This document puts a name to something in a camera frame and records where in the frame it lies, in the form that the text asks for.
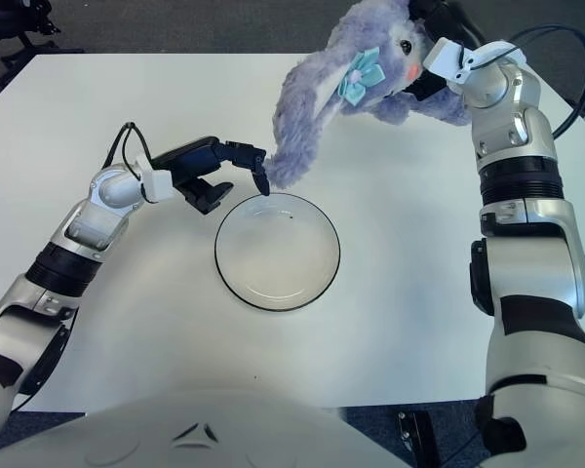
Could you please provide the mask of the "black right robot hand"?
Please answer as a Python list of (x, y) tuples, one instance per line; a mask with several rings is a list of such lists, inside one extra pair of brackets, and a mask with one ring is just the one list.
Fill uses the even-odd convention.
[(488, 42), (455, 1), (413, 0), (409, 2), (409, 18), (420, 23), (432, 41), (432, 49), (423, 60), (425, 71), (406, 88), (419, 101), (448, 83), (465, 84), (472, 72), (497, 60), (527, 64), (519, 46), (506, 41)]

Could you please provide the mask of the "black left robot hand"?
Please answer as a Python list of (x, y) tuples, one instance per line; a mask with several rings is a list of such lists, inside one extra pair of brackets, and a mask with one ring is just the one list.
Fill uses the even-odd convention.
[(218, 171), (224, 161), (250, 171), (260, 194), (270, 194), (263, 167), (266, 152), (251, 144), (206, 136), (168, 151), (152, 160), (151, 169), (143, 174), (140, 192), (145, 202), (155, 204), (178, 191), (194, 209), (207, 215), (220, 205), (232, 190), (231, 182), (211, 185), (203, 176)]

